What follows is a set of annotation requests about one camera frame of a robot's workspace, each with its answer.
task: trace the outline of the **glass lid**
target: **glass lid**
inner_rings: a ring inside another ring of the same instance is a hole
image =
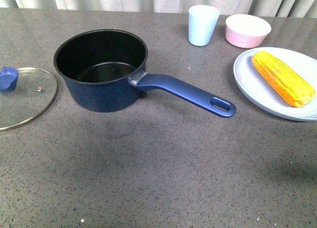
[[[57,93],[57,81],[50,72],[32,67],[17,71],[16,88],[9,92],[0,90],[0,131],[38,117],[50,106]]]

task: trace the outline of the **pink bowl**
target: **pink bowl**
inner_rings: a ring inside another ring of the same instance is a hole
[[[235,14],[226,19],[226,39],[240,48],[259,46],[270,32],[270,24],[253,15]]]

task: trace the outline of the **handle hole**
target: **handle hole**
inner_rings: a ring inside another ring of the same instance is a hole
[[[230,110],[230,104],[220,98],[217,98],[217,97],[213,97],[211,100],[210,100],[210,104],[216,108],[219,108],[223,111],[229,111]]]

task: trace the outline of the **pot rim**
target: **pot rim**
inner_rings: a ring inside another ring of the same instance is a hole
[[[95,82],[95,83],[92,83],[92,82],[82,82],[82,81],[78,81],[78,80],[75,80],[75,79],[72,79],[66,75],[64,75],[58,68],[57,66],[57,63],[56,63],[56,59],[57,59],[57,56],[59,54],[59,52],[65,47],[65,45],[67,45],[69,42],[73,41],[74,39],[77,39],[83,35],[87,35],[87,34],[91,34],[91,33],[96,33],[96,32],[119,32],[119,33],[123,33],[123,34],[128,34],[134,38],[136,38],[138,41],[140,41],[142,43],[142,45],[144,46],[145,48],[145,57],[142,61],[142,63],[139,65],[138,68],[136,68],[133,72],[131,72],[130,74],[124,76],[124,77],[121,77],[121,78],[118,78],[118,79],[115,79],[115,80],[112,80],[112,81],[105,81],[105,82]],[[130,32],[127,32],[125,30],[120,30],[120,29],[97,29],[97,30],[90,30],[90,31],[86,31],[86,32],[83,32],[83,33],[80,33],[78,35],[75,35],[71,38],[69,38],[68,40],[66,40],[64,43],[62,43],[58,49],[56,50],[55,54],[54,54],[54,58],[53,58],[53,63],[54,63],[54,67],[56,69],[56,71],[63,77],[63,78],[67,78],[68,80],[71,80],[73,82],[76,82],[78,84],[84,84],[84,85],[95,85],[95,86],[100,86],[100,85],[105,85],[105,84],[113,84],[113,83],[116,83],[124,78],[128,78],[130,79],[140,68],[140,66],[144,65],[148,59],[148,47],[146,45],[146,43],[137,35],[135,34],[132,34]]]

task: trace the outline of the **blue lid knob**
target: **blue lid knob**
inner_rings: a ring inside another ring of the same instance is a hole
[[[19,72],[13,67],[3,67],[0,71],[0,92],[10,93],[15,90]]]

